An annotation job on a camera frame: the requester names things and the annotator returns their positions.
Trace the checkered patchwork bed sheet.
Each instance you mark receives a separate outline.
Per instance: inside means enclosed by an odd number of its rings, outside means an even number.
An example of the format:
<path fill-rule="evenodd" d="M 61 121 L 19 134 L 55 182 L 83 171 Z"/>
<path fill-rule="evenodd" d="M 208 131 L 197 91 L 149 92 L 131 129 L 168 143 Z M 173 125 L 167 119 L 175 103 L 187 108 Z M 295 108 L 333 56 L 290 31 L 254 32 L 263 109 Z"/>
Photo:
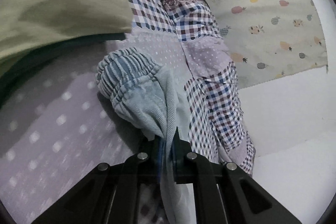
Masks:
<path fill-rule="evenodd" d="M 134 13 L 125 40 L 82 40 L 36 72 L 21 77 L 1 108 L 1 201 L 17 223 L 32 223 L 101 162 L 134 154 L 140 133 L 117 116 L 98 91 L 98 63 L 136 47 L 170 70 L 187 136 L 184 86 L 191 73 L 162 0 L 128 0 Z"/>

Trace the checkered folded quilt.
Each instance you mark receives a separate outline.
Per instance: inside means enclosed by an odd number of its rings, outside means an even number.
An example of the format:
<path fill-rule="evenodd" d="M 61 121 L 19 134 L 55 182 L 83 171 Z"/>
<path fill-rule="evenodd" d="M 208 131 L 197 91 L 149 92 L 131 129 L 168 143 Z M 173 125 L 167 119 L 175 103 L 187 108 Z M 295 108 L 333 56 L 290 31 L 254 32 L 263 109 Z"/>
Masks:
<path fill-rule="evenodd" d="M 236 66 L 209 5 L 205 0 L 162 2 L 191 72 L 184 90 L 192 150 L 214 163 L 234 162 L 251 175 L 256 150 L 243 121 Z"/>

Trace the light blue denim pants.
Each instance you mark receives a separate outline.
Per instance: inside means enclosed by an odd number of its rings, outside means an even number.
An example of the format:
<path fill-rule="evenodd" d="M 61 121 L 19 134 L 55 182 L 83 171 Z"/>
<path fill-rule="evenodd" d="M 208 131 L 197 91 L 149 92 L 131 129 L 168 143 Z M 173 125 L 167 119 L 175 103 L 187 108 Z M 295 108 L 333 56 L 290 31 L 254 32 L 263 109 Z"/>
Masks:
<path fill-rule="evenodd" d="M 194 223 L 189 186 L 174 181 L 171 149 L 176 133 L 189 134 L 190 111 L 183 84 L 173 72 L 135 47 L 106 55 L 97 66 L 96 84 L 115 113 L 148 137 L 162 141 L 159 184 L 169 223 Z"/>

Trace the pineapple print wall cloth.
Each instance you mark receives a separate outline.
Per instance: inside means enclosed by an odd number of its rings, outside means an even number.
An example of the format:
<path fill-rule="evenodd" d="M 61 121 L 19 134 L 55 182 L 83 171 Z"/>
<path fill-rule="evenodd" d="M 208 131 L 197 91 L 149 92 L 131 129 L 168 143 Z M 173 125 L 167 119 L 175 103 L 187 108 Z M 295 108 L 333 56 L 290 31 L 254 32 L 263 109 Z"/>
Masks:
<path fill-rule="evenodd" d="M 327 65 L 313 0 L 206 0 L 238 72 L 240 88 Z"/>

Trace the olive green cloth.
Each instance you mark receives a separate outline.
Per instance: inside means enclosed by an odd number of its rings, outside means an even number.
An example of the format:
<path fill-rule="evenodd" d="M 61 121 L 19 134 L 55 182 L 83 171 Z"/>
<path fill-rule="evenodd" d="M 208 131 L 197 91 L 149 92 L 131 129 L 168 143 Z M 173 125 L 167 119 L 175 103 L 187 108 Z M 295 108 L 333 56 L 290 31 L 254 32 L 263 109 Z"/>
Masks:
<path fill-rule="evenodd" d="M 131 31 L 127 0 L 1 0 L 1 73 L 34 49 Z"/>

